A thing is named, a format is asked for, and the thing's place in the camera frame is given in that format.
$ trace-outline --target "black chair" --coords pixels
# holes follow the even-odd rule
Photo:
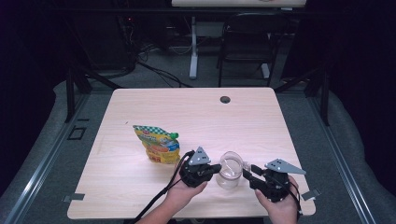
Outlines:
[[[227,78],[222,76],[224,62],[257,63],[257,69],[263,63],[271,64],[267,80],[267,86],[270,86],[279,43],[288,26],[288,18],[276,12],[239,13],[231,16],[224,23],[222,31],[218,58],[219,87],[221,80]]]

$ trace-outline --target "yellow pouch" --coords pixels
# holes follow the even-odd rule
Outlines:
[[[142,141],[148,158],[153,162],[166,164],[180,160],[178,133],[168,133],[158,127],[134,125],[134,132]]]

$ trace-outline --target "light wood tabletop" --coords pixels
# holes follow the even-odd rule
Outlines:
[[[173,7],[304,7],[306,0],[172,0]]]
[[[230,103],[222,103],[222,96],[228,96]],[[151,162],[133,125],[178,133],[180,156],[202,147],[212,164],[234,151],[261,168],[280,158],[304,169],[270,88],[116,90],[76,189],[84,198],[70,203],[70,218],[136,217],[168,184],[174,165]],[[292,176],[301,193],[309,191],[304,175]],[[305,215],[316,211],[313,201],[302,200],[301,206]],[[235,189],[225,190],[213,176],[204,192],[174,218],[267,215],[245,178]]]

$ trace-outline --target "clear glass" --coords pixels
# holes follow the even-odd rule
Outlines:
[[[238,186],[239,178],[242,175],[242,169],[246,166],[242,158],[233,151],[228,151],[221,156],[219,164],[221,170],[216,176],[216,180],[224,189],[234,189]]]

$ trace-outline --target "forearm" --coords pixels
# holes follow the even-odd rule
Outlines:
[[[163,201],[154,210],[142,217],[138,224],[166,224],[177,212],[178,208],[168,201]]]

